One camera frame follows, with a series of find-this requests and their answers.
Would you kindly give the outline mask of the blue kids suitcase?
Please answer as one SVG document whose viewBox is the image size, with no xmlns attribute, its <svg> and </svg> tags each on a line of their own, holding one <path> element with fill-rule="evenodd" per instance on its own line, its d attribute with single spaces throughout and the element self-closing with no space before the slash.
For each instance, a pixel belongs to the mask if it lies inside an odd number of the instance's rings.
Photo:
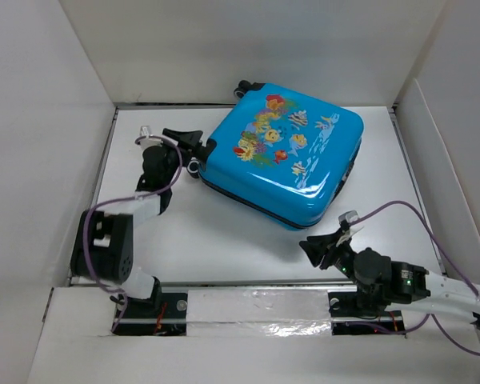
<svg viewBox="0 0 480 384">
<path fill-rule="evenodd" d="M 358 155 L 353 111 L 273 83 L 241 80 L 235 107 L 197 154 L 210 188 L 296 230 L 322 219 Z"/>
</svg>

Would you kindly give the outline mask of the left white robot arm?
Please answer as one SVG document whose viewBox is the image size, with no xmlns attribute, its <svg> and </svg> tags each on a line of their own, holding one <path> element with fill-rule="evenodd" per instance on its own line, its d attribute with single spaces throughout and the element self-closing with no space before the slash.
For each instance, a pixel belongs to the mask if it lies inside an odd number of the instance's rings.
<svg viewBox="0 0 480 384">
<path fill-rule="evenodd" d="M 93 280 L 116 302 L 134 307 L 145 317 L 162 309 L 160 282 L 134 264 L 134 229 L 163 214 L 172 186 L 184 170 L 198 175 L 216 147 L 201 140 L 200 130 L 164 129 L 157 136 L 143 126 L 135 143 L 142 152 L 142 172 L 129 197 L 101 202 L 82 213 L 70 260 L 72 275 Z"/>
</svg>

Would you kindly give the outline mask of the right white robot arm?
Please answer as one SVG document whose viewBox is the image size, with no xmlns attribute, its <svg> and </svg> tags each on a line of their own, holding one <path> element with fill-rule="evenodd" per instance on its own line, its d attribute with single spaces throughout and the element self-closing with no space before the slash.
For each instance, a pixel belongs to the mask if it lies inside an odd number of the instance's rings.
<svg viewBox="0 0 480 384">
<path fill-rule="evenodd" d="M 300 241 L 311 265 L 336 268 L 356 291 L 333 305 L 332 315 L 376 318 L 393 311 L 451 316 L 480 330 L 480 285 L 444 277 L 409 262 L 394 261 L 367 247 L 356 251 L 338 230 Z"/>
</svg>

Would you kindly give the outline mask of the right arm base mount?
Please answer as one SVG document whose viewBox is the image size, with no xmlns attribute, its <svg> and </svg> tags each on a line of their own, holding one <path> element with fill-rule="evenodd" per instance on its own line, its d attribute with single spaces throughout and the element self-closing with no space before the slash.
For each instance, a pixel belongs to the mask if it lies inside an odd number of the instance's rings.
<svg viewBox="0 0 480 384">
<path fill-rule="evenodd" d="M 386 335 L 406 329 L 401 311 L 361 309 L 354 291 L 332 291 L 328 299 L 333 336 Z"/>
</svg>

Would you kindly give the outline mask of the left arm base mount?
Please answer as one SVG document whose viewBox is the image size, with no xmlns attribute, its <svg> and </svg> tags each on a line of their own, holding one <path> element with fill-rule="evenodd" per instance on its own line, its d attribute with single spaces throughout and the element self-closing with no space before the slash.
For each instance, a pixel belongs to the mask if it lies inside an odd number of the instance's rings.
<svg viewBox="0 0 480 384">
<path fill-rule="evenodd" d="M 188 294 L 184 292 L 161 292 L 155 306 L 131 298 L 124 315 L 121 306 L 116 306 L 112 334 L 117 336 L 186 336 L 186 311 Z"/>
</svg>

